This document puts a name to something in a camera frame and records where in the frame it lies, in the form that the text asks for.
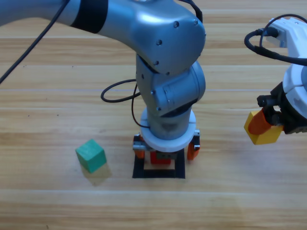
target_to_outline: black cable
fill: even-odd
[[[135,122],[139,127],[142,127],[142,128],[150,128],[149,126],[142,126],[139,122],[137,122],[137,120],[135,119],[135,116],[134,116],[133,105],[134,105],[134,98],[136,98],[136,97],[135,97],[135,95],[136,95],[135,93],[136,93],[137,88],[138,88],[138,84],[135,85],[134,92],[133,92],[133,98],[132,98],[132,102],[131,102],[132,117],[133,117],[134,122]]]
[[[134,81],[136,81],[136,79],[123,80],[123,81],[117,82],[113,85],[110,85],[109,87],[107,87],[105,90],[102,91],[101,99],[104,102],[108,102],[108,103],[119,103],[119,102],[125,102],[125,101],[128,101],[128,100],[131,100],[131,99],[134,99],[134,98],[140,96],[141,93],[139,92],[137,94],[133,94],[132,96],[117,99],[117,100],[110,100],[110,99],[105,98],[105,93],[108,92],[110,89],[114,88],[115,86],[118,86],[118,85],[121,85],[121,84],[124,84],[124,83],[128,83],[128,82],[134,82]]]
[[[291,64],[297,64],[297,65],[301,65],[301,66],[307,66],[307,58],[294,58],[294,57],[288,57],[288,56],[284,56],[284,55],[280,55],[276,52],[272,52],[266,48],[264,48],[262,46],[262,41],[263,41],[263,37],[264,36],[273,36],[273,37],[277,37],[278,36],[278,30],[273,28],[273,27],[269,27],[273,22],[275,22],[278,19],[281,19],[283,17],[296,17],[301,19],[302,21],[307,23],[307,20],[299,15],[296,14],[284,14],[281,16],[276,17],[275,19],[273,19],[272,21],[270,21],[265,28],[263,29],[258,29],[252,33],[249,33],[244,40],[244,43],[246,45],[247,48],[249,48],[250,50],[252,50],[253,52],[255,52],[258,55],[267,57],[267,58],[271,58],[271,59],[276,59],[276,60],[280,60],[280,61],[284,61],[284,62],[288,62]],[[261,36],[260,38],[260,42],[259,45],[260,46],[253,46],[250,43],[250,39],[254,36]]]
[[[185,2],[187,4],[190,4],[191,7],[195,10],[196,17],[201,21],[203,21],[203,15],[201,9],[193,2],[193,0],[179,0],[181,2]]]
[[[117,82],[113,85],[110,85],[109,87],[107,87],[105,90],[102,91],[101,93],[101,99],[104,101],[104,102],[107,102],[107,103],[120,103],[120,102],[125,102],[125,101],[128,101],[128,100],[131,100],[132,99],[132,102],[131,102],[131,113],[132,113],[132,117],[133,117],[133,120],[134,122],[140,126],[140,127],[143,127],[143,128],[149,128],[148,126],[142,126],[139,122],[137,122],[137,120],[135,119],[135,116],[134,116],[134,110],[133,110],[133,105],[134,105],[134,98],[140,96],[140,92],[139,93],[136,93],[136,90],[138,88],[138,85],[136,84],[135,86],[135,89],[134,89],[134,92],[133,92],[133,95],[132,96],[129,96],[129,97],[125,97],[125,98],[121,98],[121,99],[116,99],[116,100],[110,100],[110,99],[107,99],[105,98],[105,93],[108,92],[110,89],[112,89],[113,87],[115,86],[118,86],[118,85],[121,85],[121,84],[124,84],[124,83],[128,83],[128,82],[134,82],[136,81],[136,79],[129,79],[129,80],[123,80],[123,81],[120,81],[120,82]]]
[[[46,33],[50,30],[53,24],[57,21],[57,19],[62,14],[63,10],[67,6],[70,0],[65,0],[59,11],[56,13],[54,18],[51,20],[46,29],[37,37],[37,39],[30,45],[30,47],[21,55],[21,57],[5,72],[5,74],[0,78],[0,84],[12,73],[12,71],[29,55],[29,53],[34,49],[34,47],[42,40],[42,38],[46,35]]]

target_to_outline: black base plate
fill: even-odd
[[[144,159],[134,158],[133,178],[186,178],[184,149],[178,151],[175,160],[175,169],[170,170],[145,170]]]

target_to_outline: green cube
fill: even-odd
[[[105,151],[93,139],[76,149],[80,164],[93,173],[106,163]]]

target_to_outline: yellow block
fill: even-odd
[[[244,125],[244,129],[247,132],[249,138],[255,145],[265,145],[275,143],[283,131],[283,126],[272,126],[270,130],[261,135],[253,135],[248,131],[248,126],[252,120],[252,118],[259,113],[259,111],[252,111],[248,115],[248,119]]]

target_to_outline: wood grain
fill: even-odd
[[[103,89],[135,76],[135,53],[106,37],[55,24],[0,86],[0,230],[306,230],[306,135],[254,146],[243,126],[256,98],[287,64],[244,47],[247,33],[283,13],[307,16],[303,0],[194,0],[204,13],[200,57],[207,92],[193,106],[202,149],[186,180],[132,179],[130,102]],[[47,25],[0,27],[0,73]],[[278,52],[285,50],[265,46]],[[121,98],[134,84],[108,93]],[[138,98],[136,117],[145,108]],[[94,138],[107,165],[94,174],[75,148]]]

